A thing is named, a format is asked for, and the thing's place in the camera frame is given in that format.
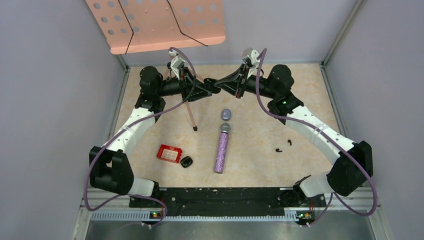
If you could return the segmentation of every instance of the marble pattern surface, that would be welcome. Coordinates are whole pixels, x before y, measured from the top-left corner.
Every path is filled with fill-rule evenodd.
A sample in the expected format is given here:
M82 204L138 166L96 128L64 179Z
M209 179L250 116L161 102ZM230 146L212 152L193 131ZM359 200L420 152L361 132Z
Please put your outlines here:
M274 64L263 66L265 76ZM239 65L199 65L200 77L220 79ZM289 64L292 92L323 122L338 131L334 112L318 64ZM128 119L140 93L140 70L132 67L116 130ZM166 67L158 66L162 74ZM165 108L179 103L180 95L168 96ZM270 101L263 97L266 106ZM284 187L304 176L331 169L325 156L302 135L265 114L256 96L246 92L236 99L225 91L190 103L198 131L193 131L185 105L164 114L143 136L129 157L135 176L159 182L161 187ZM232 112L231 133L223 174L214 173L221 111ZM161 144L179 147L193 164L183 168L156 158Z

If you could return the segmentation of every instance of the red box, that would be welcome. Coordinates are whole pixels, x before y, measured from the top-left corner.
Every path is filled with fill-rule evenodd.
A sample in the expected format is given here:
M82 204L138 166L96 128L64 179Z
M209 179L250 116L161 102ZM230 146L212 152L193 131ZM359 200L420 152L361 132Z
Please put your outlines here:
M182 154L183 150L181 148L162 144L160 145L156 157L160 160L177 164L180 162Z

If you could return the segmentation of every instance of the metal floor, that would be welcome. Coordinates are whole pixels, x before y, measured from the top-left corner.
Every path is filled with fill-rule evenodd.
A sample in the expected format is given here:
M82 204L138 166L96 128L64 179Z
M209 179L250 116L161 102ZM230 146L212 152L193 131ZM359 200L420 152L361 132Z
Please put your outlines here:
M328 211L311 228L294 222L165 222L149 230L127 221L91 221L86 240L374 240L367 217Z

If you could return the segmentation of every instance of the black bracket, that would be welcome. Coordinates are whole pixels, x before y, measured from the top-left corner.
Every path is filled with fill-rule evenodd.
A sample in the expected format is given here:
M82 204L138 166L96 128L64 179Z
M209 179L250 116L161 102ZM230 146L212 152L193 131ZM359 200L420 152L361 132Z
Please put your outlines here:
M358 161L370 177L373 176L373 153L367 142L353 143L353 147L347 152ZM346 197L364 184L367 179L346 155L342 152L339 152L339 154L340 157L327 174L327 180L337 194Z
M162 112L165 108L165 100L159 96L163 76L154 66L147 66L140 71L140 95L135 108L144 108L155 114Z
M101 147L94 146L89 153L91 164ZM122 150L104 150L90 173L90 185L119 195L126 195L134 182L134 174L127 155Z
M283 216L285 207L305 207L314 202L315 207L325 207L323 195L294 199L294 190L280 187L167 187L158 188L152 197L168 208L168 216L204 217L254 217ZM154 201L132 198L130 208L161 208Z
M275 115L287 116L293 113L293 109L303 106L304 103L300 101L293 93L291 88L295 80L292 77L292 72L286 65L275 65L268 76L268 88L275 91L275 96L268 103L269 111ZM286 124L286 120L279 119L280 122Z
M240 99L241 97L243 97L247 88L248 72L249 67L248 64L245 63L241 64L235 72L220 80L216 80L213 78L205 78L205 81L212 82L213 86L215 86L216 88L223 89L227 93Z

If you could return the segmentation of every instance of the purple glitter tube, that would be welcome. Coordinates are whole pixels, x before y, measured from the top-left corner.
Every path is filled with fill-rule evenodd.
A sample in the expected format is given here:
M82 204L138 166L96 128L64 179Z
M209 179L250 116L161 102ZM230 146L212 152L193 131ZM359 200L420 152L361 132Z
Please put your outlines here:
M223 123L219 128L221 134L219 135L218 152L216 153L215 173L222 174L224 171L225 155L227 153L228 138L230 134L230 125Z

